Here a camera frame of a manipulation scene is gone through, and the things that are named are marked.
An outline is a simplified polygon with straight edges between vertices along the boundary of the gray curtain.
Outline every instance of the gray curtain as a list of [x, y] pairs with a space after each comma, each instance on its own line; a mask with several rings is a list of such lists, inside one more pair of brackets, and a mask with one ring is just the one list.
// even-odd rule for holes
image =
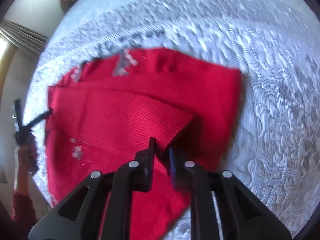
[[48, 40], [46, 36], [6, 19], [0, 24], [0, 33], [19, 49], [37, 56], [42, 53]]

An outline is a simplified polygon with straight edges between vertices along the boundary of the white wall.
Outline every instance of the white wall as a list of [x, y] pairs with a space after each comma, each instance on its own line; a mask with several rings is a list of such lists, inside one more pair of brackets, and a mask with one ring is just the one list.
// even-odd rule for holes
[[[15, 129], [14, 119], [12, 118], [12, 103], [15, 99], [21, 98], [22, 106], [24, 107], [36, 63], [37, 58], [35, 56], [32, 57], [17, 49], [10, 64], [2, 93], [0, 106], [0, 156], [8, 184], [0, 183], [0, 200], [9, 214], [11, 214], [12, 210], [12, 189], [15, 170], [14, 149], [16, 148], [13, 138]], [[45, 212], [46, 201], [32, 179], [30, 179], [30, 183], [30, 194], [35, 204], [37, 217], [41, 217]]]
[[15, 0], [4, 18], [50, 38], [63, 16], [60, 0]]

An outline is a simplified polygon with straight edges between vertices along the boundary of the red sweater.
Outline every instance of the red sweater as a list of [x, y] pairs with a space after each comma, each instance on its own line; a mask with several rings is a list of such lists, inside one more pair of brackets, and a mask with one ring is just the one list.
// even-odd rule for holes
[[19, 229], [19, 233], [23, 239], [28, 239], [31, 228], [37, 223], [32, 200], [30, 197], [20, 195], [14, 190], [12, 202], [11, 218]]

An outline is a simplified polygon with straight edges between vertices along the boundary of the person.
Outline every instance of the person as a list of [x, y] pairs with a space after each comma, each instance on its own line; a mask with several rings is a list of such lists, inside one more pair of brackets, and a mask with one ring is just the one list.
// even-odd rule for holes
[[29, 194], [29, 171], [25, 164], [28, 154], [37, 158], [34, 136], [30, 135], [28, 145], [15, 150], [15, 180], [12, 198], [12, 220], [23, 239], [28, 239], [31, 228], [37, 223], [36, 212]]

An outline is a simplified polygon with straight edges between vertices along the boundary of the folded red fabric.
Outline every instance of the folded red fabric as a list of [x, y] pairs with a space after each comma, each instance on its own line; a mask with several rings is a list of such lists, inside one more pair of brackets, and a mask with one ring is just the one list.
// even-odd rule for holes
[[[119, 56], [77, 68], [49, 88], [46, 122], [49, 190], [64, 198], [93, 170], [115, 171], [148, 147], [174, 143], [191, 160], [216, 168], [236, 118], [238, 69], [194, 59], [169, 49], [136, 49], [124, 76], [112, 76]], [[155, 160], [152, 190], [135, 192], [130, 239], [158, 239], [189, 205], [172, 189]]]

